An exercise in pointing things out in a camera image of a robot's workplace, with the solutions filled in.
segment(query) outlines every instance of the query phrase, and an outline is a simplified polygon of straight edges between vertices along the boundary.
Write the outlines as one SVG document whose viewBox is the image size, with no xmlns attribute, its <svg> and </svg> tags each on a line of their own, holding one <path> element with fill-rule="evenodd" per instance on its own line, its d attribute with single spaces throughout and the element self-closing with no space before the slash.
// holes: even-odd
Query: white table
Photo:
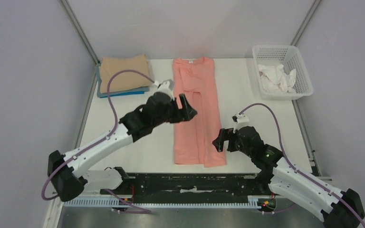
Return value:
<svg viewBox="0 0 365 228">
<path fill-rule="evenodd" d="M 151 77 L 162 82 L 173 78 L 172 59 L 149 60 Z M 259 95 L 253 59 L 215 59 L 215 78 L 218 91 L 221 125 L 234 126 L 231 117 L 252 103 L 265 103 L 275 112 L 282 131 L 282 140 L 289 158 L 311 172 L 306 147 L 291 101 L 264 101 Z M 144 95 L 112 97 L 118 118 L 146 103 L 153 91 Z M 261 106 L 245 113 L 264 143 L 279 148 L 278 133 L 269 111 Z M 114 116 L 106 98 L 94 96 L 81 145 L 99 137 L 114 126 Z M 227 165 L 204 168 L 203 165 L 176 165 L 173 162 L 173 125 L 162 124 L 153 133 L 107 156 L 91 170 L 121 166 L 126 172 L 170 173 L 257 173 L 259 169 L 241 152 L 226 152 Z"/>
</svg>

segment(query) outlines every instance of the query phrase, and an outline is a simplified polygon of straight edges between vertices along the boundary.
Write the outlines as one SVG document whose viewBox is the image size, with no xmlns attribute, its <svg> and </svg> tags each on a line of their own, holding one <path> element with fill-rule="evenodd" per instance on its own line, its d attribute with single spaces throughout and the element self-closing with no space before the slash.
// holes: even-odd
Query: white wall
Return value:
<svg viewBox="0 0 365 228">
<path fill-rule="evenodd" d="M 249 57 L 290 44 L 313 0 L 68 0 L 99 57 Z"/>
<path fill-rule="evenodd" d="M 314 87 L 300 105 L 319 164 L 365 208 L 365 1 L 323 1 L 298 47 Z"/>
<path fill-rule="evenodd" d="M 93 62 L 56 0 L 0 0 L 0 228 L 42 226 L 48 155 L 75 140 Z"/>
</svg>

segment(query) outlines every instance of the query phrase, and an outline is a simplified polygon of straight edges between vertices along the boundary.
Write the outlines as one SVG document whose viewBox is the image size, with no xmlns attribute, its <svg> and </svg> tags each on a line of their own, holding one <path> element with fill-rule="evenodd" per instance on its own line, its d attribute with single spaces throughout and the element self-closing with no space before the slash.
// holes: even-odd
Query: crumpled white cloth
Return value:
<svg viewBox="0 0 365 228">
<path fill-rule="evenodd" d="M 296 93 L 293 86 L 296 82 L 296 69 L 289 72 L 289 75 L 283 71 L 283 65 L 266 66 L 258 64 L 258 69 L 262 72 L 262 87 L 267 92 L 273 93 Z"/>
</svg>

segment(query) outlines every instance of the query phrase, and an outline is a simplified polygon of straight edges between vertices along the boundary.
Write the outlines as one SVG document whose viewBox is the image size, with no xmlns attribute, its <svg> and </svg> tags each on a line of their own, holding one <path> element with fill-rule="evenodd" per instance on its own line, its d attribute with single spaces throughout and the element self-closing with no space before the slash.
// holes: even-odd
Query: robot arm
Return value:
<svg viewBox="0 0 365 228">
<path fill-rule="evenodd" d="M 240 151 L 251 158 L 261 169 L 256 181 L 262 192 L 274 192 L 313 213 L 324 222 L 326 228 L 357 228 L 358 219 L 340 202 L 333 193 L 340 196 L 356 213 L 365 217 L 359 195 L 352 189 L 346 192 L 331 186 L 301 168 L 293 169 L 285 159 L 283 152 L 264 144 L 254 127 L 249 126 L 248 118 L 243 114 L 233 116 L 234 128 L 220 129 L 213 145 L 221 152 L 224 141 L 229 141 L 227 151 Z M 318 187 L 318 182 L 328 191 Z"/>
<path fill-rule="evenodd" d="M 172 92 L 173 86 L 172 80 L 161 83 L 146 104 L 140 105 L 120 119 L 118 127 L 111 135 L 106 132 L 83 147 L 64 154 L 60 154 L 59 151 L 50 154 L 48 176 L 61 164 L 71 160 L 51 180 L 62 201 L 72 200 L 84 191 L 117 188 L 123 178 L 127 177 L 122 169 L 89 171 L 89 168 L 114 151 L 152 133 L 153 128 L 162 123 L 189 121 L 197 114 L 188 104 L 184 94 L 179 95 L 182 109 L 178 108 Z M 90 149 L 77 156 L 81 150 L 88 147 Z"/>
</svg>

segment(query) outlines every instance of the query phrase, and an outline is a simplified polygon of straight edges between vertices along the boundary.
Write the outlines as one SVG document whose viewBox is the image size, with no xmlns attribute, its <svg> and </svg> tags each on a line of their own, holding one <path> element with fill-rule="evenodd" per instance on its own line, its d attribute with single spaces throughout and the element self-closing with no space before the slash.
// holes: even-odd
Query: laundry basket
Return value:
<svg viewBox="0 0 365 228">
<path fill-rule="evenodd" d="M 297 47 L 290 45 L 255 45 L 252 48 L 252 55 L 254 56 L 259 93 L 262 99 L 296 100 L 302 96 L 313 94 L 313 86 Z M 283 64 L 286 74 L 289 74 L 292 69 L 296 69 L 296 83 L 293 86 L 296 93 L 267 92 L 262 86 L 258 64 L 267 66 Z"/>
</svg>

